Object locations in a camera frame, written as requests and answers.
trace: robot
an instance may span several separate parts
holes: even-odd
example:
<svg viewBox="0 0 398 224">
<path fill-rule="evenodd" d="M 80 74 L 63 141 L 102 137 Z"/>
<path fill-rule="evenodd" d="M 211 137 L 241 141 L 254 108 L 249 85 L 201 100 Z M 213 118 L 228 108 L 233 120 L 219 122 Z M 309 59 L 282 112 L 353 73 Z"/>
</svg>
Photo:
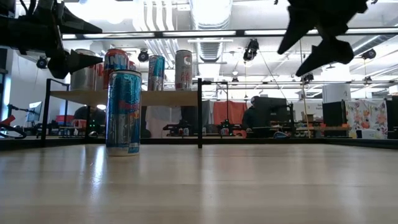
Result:
<svg viewBox="0 0 398 224">
<path fill-rule="evenodd" d="M 368 0 L 289 0 L 290 22 L 280 43 L 278 54 L 283 54 L 308 31 L 317 28 L 322 37 L 318 46 L 296 72 L 301 77 L 312 70 L 333 62 L 348 64 L 354 58 L 350 44 L 336 36 L 348 30 L 347 23 L 357 14 L 368 10 Z"/>
<path fill-rule="evenodd" d="M 77 18 L 63 1 L 30 0 L 27 8 L 20 0 L 26 15 L 18 19 L 14 18 L 15 1 L 0 0 L 0 47 L 17 49 L 21 55 L 27 55 L 28 51 L 44 53 L 45 58 L 40 58 L 37 66 L 47 66 L 54 78 L 59 79 L 103 61 L 100 57 L 64 50 L 62 34 L 100 34 L 102 29 Z"/>
</svg>

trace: blue can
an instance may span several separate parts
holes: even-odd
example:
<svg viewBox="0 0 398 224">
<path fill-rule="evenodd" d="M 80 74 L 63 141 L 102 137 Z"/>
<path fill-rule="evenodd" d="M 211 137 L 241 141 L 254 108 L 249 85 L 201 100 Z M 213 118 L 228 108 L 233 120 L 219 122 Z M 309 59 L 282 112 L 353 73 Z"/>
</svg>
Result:
<svg viewBox="0 0 398 224">
<path fill-rule="evenodd" d="M 163 56 L 152 55 L 149 57 L 148 91 L 163 91 L 164 67 L 165 59 Z"/>
<path fill-rule="evenodd" d="M 139 153 L 141 73 L 118 70 L 109 77 L 106 150 L 110 156 Z"/>
</svg>

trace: shelf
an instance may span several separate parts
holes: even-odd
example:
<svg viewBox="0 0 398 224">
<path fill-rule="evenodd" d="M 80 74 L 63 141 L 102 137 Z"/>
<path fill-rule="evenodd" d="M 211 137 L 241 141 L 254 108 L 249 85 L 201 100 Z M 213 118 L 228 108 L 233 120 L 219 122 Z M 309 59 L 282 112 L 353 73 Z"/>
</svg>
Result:
<svg viewBox="0 0 398 224">
<path fill-rule="evenodd" d="M 197 106 L 197 91 L 143 91 L 142 106 Z M 106 105 L 108 91 L 51 91 L 50 95 L 88 106 Z"/>
</svg>

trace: colorful poster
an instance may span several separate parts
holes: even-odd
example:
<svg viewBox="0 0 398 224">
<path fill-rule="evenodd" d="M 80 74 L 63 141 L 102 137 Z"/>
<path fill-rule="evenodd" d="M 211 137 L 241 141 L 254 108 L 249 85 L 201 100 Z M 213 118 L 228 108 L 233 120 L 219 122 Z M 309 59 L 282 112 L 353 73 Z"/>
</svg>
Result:
<svg viewBox="0 0 398 224">
<path fill-rule="evenodd" d="M 346 101 L 349 136 L 356 138 L 356 130 L 374 131 L 375 139 L 387 139 L 387 108 L 384 100 Z"/>
</svg>

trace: computer screen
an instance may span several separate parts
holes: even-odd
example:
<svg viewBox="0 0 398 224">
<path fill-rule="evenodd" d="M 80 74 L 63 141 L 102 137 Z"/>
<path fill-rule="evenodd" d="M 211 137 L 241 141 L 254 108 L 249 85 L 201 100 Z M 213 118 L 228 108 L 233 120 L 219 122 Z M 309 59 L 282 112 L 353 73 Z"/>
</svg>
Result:
<svg viewBox="0 0 398 224">
<path fill-rule="evenodd" d="M 32 112 L 27 112 L 27 122 L 39 121 L 40 114 L 42 112 L 42 102 L 30 103 L 29 110 Z"/>
<path fill-rule="evenodd" d="M 271 121 L 289 121 L 285 98 L 259 97 L 256 100 L 258 127 L 267 127 Z"/>
</svg>

